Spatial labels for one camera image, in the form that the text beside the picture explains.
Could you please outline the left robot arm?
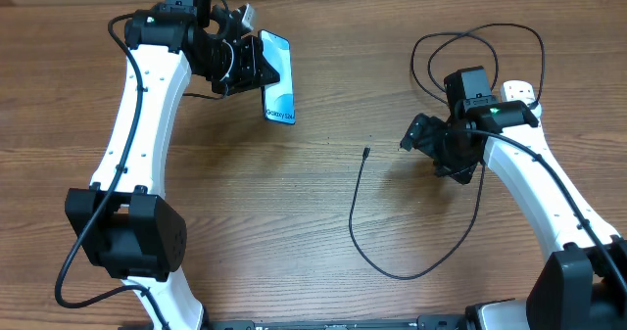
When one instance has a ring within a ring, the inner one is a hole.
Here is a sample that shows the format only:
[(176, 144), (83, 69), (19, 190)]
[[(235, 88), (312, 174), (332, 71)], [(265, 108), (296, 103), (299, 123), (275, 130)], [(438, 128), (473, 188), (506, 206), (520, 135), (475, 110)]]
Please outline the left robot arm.
[(210, 325), (182, 269), (186, 223), (165, 199), (172, 128), (191, 78), (206, 79), (214, 100), (260, 89), (265, 119), (296, 120), (290, 44), (255, 29), (255, 17), (250, 5), (213, 0), (164, 0), (121, 16), (121, 105), (89, 186), (68, 192), (65, 212), (73, 250), (134, 293), (153, 329)]

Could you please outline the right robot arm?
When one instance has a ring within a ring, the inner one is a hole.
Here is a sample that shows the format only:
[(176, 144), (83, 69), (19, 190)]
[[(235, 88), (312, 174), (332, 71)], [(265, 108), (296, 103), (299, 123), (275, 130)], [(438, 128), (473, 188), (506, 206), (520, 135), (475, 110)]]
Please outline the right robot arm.
[(401, 148), (460, 184), (494, 172), (531, 226), (545, 265), (524, 300), (469, 306), (453, 329), (623, 329), (626, 241), (579, 193), (552, 154), (530, 90), (495, 97), (481, 67), (444, 80), (450, 115), (412, 121)]

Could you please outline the Samsung Galaxy smartphone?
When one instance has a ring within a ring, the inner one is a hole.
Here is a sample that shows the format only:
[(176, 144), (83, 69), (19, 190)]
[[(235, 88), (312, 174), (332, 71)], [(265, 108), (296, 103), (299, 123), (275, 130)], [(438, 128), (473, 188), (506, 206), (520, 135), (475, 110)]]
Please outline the Samsung Galaxy smartphone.
[(296, 122), (290, 42), (265, 29), (258, 37), (263, 56), (278, 73), (278, 79), (263, 87), (264, 114), (267, 120), (293, 125)]

